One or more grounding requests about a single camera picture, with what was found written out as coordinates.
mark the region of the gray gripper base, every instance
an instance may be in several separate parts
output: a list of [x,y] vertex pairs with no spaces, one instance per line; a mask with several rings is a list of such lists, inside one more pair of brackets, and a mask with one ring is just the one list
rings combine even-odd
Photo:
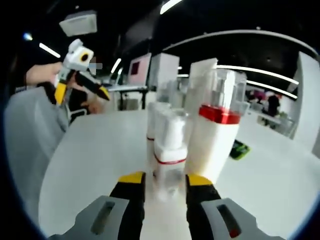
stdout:
[[[254,216],[236,204],[229,198],[204,201],[201,203],[209,220],[214,240],[284,240],[279,236],[269,236],[257,226]],[[231,212],[240,228],[240,234],[231,238],[225,221],[220,214],[218,207],[225,205]]]
[[[101,234],[92,232],[93,224],[107,204],[113,206],[110,211],[105,227]],[[117,240],[122,217],[125,213],[129,200],[110,196],[100,196],[93,203],[81,211],[75,218],[75,224],[62,235],[52,235],[49,240]]]

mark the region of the ceiling light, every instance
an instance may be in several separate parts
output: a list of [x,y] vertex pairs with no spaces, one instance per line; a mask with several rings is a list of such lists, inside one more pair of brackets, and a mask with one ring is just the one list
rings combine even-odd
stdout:
[[274,86],[269,86],[269,85],[266,85],[266,84],[263,84],[263,83],[260,83],[260,82],[250,81],[250,80],[247,80],[246,83],[247,83],[247,84],[256,85],[256,86],[260,86],[260,87],[263,87],[263,88],[266,88],[266,89],[274,90],[274,91],[277,91],[277,92],[279,92],[279,93],[281,93],[281,94],[287,95],[287,96],[289,96],[289,97],[291,97],[291,98],[294,98],[294,99],[297,99],[297,98],[298,98],[296,95],[293,95],[293,94],[290,93],[290,92],[281,90],[281,89],[276,88],[276,87],[274,87]]
[[116,61],[115,61],[115,64],[113,65],[112,69],[111,69],[111,73],[113,74],[115,72],[115,70],[117,69],[119,63],[121,62],[121,58],[118,58]]
[[123,67],[119,69],[118,71],[118,75],[120,75],[122,73]]
[[178,74],[177,77],[178,78],[188,78],[189,74]]
[[170,0],[168,2],[166,2],[160,10],[160,14],[164,14],[166,11],[168,11],[170,8],[172,8],[173,6],[177,5],[178,3],[180,3],[182,0]]
[[31,36],[30,33],[24,33],[23,34],[23,39],[26,40],[26,41],[32,41],[33,40],[33,37]]
[[255,69],[255,68],[251,68],[251,67],[244,67],[244,66],[230,66],[230,65],[217,65],[216,66],[217,69],[233,69],[233,70],[243,70],[243,71],[250,71],[250,72],[256,72],[256,73],[260,73],[260,74],[266,74],[266,75],[270,75],[270,76],[273,76],[273,77],[276,77],[276,78],[280,78],[280,79],[283,79],[283,80],[286,80],[290,83],[293,83],[293,84],[299,84],[298,81],[296,80],[293,80],[289,77],[286,77],[286,76],[282,76],[280,74],[276,74],[276,73],[273,73],[273,72],[270,72],[270,71],[265,71],[265,70],[260,70],[260,69]]
[[44,44],[41,43],[41,42],[39,43],[39,47],[40,47],[41,49],[47,51],[48,53],[52,54],[53,56],[55,56],[55,57],[58,58],[58,59],[61,57],[59,53],[53,51],[50,47],[44,45]]

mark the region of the monitor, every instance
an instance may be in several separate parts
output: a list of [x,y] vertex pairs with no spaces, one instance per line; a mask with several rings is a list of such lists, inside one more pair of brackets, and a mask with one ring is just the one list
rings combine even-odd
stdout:
[[146,85],[150,60],[151,53],[148,53],[131,61],[127,77],[127,82],[129,85]]

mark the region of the red bottle cap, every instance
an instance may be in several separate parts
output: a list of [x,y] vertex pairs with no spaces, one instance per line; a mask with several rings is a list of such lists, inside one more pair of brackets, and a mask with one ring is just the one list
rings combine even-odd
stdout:
[[217,124],[238,124],[241,116],[223,107],[202,104],[199,115]]

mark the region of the white bottle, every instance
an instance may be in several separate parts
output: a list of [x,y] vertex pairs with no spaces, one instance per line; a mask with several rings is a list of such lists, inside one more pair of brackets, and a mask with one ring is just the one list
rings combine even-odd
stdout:
[[193,123],[185,171],[215,184],[238,133],[241,119],[238,108],[246,81],[224,69],[213,69],[207,77],[211,84],[207,85],[204,95],[209,98],[203,101]]
[[153,172],[155,169],[154,158],[154,141],[155,141],[155,127],[156,115],[158,112],[170,109],[171,105],[166,102],[150,102],[147,107],[147,130],[146,130],[146,158],[148,168]]
[[154,190],[161,201],[174,197],[183,181],[188,154],[185,143],[187,117],[183,110],[170,109],[163,111],[156,120]]

